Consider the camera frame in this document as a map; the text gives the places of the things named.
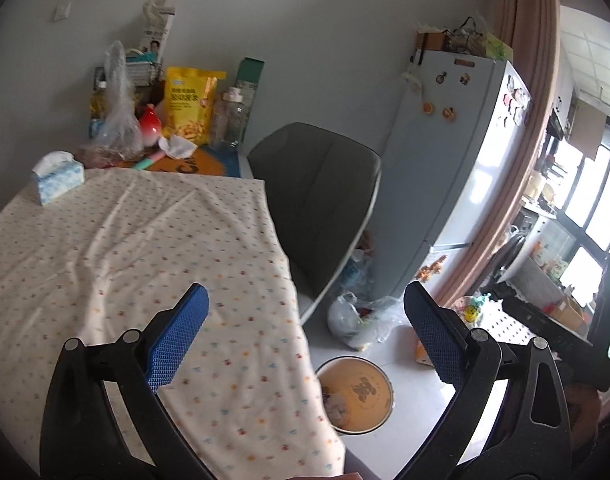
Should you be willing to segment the person right hand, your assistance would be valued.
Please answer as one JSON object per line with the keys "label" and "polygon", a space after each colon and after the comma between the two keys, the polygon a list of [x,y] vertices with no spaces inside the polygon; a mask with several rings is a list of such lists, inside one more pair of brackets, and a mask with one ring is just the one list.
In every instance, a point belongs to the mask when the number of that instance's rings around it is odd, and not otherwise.
{"label": "person right hand", "polygon": [[596,439],[601,398],[589,385],[570,384],[564,387],[570,419],[570,438],[573,456],[586,455]]}

